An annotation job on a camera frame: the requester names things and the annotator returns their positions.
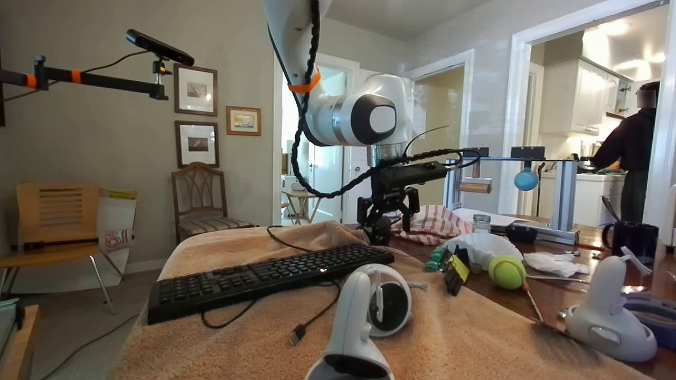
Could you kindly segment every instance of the chair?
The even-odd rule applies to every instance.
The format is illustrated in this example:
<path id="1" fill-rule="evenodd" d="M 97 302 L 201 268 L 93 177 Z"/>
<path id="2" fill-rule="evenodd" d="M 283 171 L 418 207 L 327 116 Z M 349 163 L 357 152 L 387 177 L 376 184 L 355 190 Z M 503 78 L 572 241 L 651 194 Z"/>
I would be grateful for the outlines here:
<path id="1" fill-rule="evenodd" d="M 95 255 L 101 253 L 120 277 L 123 272 L 99 247 L 99 188 L 85 184 L 19 184 L 17 205 L 17 251 L 0 258 L 0 291 L 11 293 L 23 266 L 49 266 L 89 258 L 104 300 L 112 310 Z"/>
<path id="2" fill-rule="evenodd" d="M 251 228 L 256 224 L 228 217 L 224 173 L 201 163 L 192 163 L 171 173 L 173 220 L 177 243 L 211 232 Z"/>

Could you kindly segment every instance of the framed picture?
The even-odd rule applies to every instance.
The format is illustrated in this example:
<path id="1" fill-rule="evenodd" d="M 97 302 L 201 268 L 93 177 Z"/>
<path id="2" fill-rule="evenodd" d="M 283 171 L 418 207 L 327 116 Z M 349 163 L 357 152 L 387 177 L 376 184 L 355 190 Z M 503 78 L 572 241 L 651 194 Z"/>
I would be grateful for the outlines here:
<path id="1" fill-rule="evenodd" d="M 226 108 L 230 135 L 260 135 L 260 108 Z"/>
<path id="2" fill-rule="evenodd" d="M 175 122 L 177 167 L 203 163 L 218 167 L 218 129 L 215 122 Z"/>
<path id="3" fill-rule="evenodd" d="M 173 108 L 180 114 L 215 116 L 218 74 L 205 68 L 173 65 Z"/>

